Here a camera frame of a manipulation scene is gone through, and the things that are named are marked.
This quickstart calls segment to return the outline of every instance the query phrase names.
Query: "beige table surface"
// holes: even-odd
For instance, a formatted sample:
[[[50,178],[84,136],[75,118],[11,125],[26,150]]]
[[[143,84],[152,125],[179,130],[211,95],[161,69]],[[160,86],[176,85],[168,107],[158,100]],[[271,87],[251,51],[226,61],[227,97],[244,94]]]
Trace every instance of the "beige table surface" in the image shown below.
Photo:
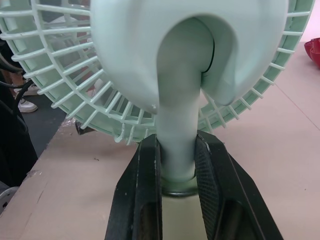
[[[285,240],[320,239],[320,69],[300,44],[251,111],[215,134],[256,182]],[[136,147],[62,124],[6,210],[0,240],[103,240]]]

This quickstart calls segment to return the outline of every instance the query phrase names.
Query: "black clamp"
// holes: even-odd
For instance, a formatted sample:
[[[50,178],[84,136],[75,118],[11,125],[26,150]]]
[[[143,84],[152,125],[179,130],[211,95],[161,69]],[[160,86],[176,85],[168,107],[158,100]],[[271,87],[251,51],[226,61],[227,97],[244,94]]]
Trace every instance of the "black clamp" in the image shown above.
[[[199,131],[194,161],[208,240],[283,240],[254,181],[220,140]],[[151,135],[117,183],[105,240],[162,240],[160,169]]]

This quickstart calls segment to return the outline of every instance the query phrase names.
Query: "fan grille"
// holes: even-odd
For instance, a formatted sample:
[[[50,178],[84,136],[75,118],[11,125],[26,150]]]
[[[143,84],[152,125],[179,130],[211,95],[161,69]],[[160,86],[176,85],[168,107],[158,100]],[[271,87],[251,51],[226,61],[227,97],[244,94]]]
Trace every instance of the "fan grille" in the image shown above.
[[[52,107],[67,118],[113,135],[116,142],[140,141],[155,133],[155,117],[121,95],[102,69],[91,41],[89,0],[2,0],[0,37],[7,40],[14,61],[45,94]],[[290,0],[279,48],[257,84],[229,106],[217,106],[203,93],[206,104],[199,108],[198,129],[213,133],[246,109],[251,110],[264,91],[274,85],[305,30],[314,0]]]

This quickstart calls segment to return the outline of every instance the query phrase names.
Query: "red object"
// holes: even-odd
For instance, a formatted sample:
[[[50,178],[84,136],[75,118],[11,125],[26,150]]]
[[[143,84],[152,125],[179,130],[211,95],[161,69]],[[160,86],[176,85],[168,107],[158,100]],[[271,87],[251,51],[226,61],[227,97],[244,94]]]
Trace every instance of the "red object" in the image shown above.
[[[304,49],[311,60],[320,68],[320,37],[306,42]]]
[[[312,61],[320,68],[320,51],[316,52],[314,48],[310,50]]]
[[[308,54],[309,58],[311,58],[310,50],[314,47],[314,42],[308,41],[304,44],[304,49],[306,51],[306,54]]]

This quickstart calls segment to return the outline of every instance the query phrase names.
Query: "shoe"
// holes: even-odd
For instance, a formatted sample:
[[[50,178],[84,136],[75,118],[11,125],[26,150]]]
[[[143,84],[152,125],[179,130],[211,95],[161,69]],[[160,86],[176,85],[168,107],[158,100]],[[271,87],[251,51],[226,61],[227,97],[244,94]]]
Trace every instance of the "shoe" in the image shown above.
[[[21,88],[15,88],[14,91],[16,94],[19,94]],[[23,94],[23,96],[36,96],[38,95],[39,88],[33,83],[28,90]]]
[[[35,105],[34,103],[29,102],[23,98],[20,100],[20,102],[18,104],[18,108],[21,113],[33,113],[34,111],[36,111],[38,109],[37,105]]]

